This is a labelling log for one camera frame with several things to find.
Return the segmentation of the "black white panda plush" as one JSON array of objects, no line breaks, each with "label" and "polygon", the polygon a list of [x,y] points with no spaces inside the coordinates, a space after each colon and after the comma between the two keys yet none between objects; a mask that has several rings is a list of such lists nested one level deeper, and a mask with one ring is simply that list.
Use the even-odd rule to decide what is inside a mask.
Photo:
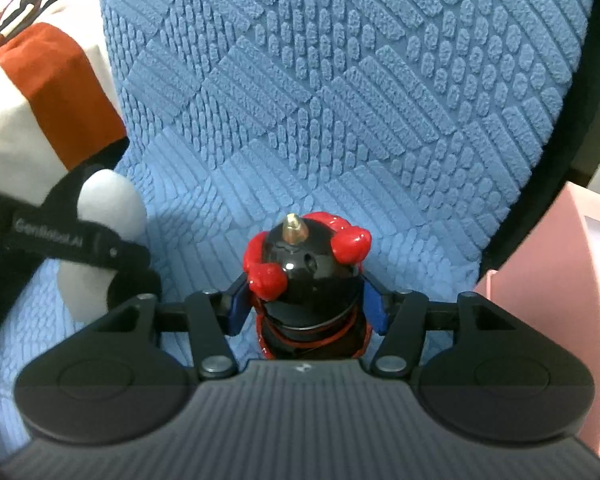
[{"label": "black white panda plush", "polygon": [[146,207],[131,181],[101,166],[84,170],[73,196],[54,197],[31,223],[60,260],[59,295],[76,322],[91,323],[138,295],[162,294],[140,244],[146,224]]}]

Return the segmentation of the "black red figurine toy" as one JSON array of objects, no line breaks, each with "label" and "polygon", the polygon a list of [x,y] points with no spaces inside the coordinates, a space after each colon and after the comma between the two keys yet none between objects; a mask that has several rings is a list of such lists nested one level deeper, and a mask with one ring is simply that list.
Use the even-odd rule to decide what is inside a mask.
[{"label": "black red figurine toy", "polygon": [[290,212],[253,237],[242,257],[256,331],[269,360],[357,359],[372,328],[363,262],[372,234],[325,211]]}]

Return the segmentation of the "pink cardboard box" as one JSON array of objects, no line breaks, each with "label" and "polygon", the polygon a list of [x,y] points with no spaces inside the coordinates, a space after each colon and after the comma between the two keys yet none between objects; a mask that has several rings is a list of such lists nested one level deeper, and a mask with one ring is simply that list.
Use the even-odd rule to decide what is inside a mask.
[{"label": "pink cardboard box", "polygon": [[600,194],[566,184],[513,255],[476,289],[588,367],[595,398],[580,438],[600,456]]}]

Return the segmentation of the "red white striped bedding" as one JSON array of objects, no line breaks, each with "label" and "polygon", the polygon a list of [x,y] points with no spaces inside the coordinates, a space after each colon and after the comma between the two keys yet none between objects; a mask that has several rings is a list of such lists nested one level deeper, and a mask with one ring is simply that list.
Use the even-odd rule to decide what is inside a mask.
[{"label": "red white striped bedding", "polygon": [[0,0],[0,192],[42,204],[124,137],[99,0]]}]

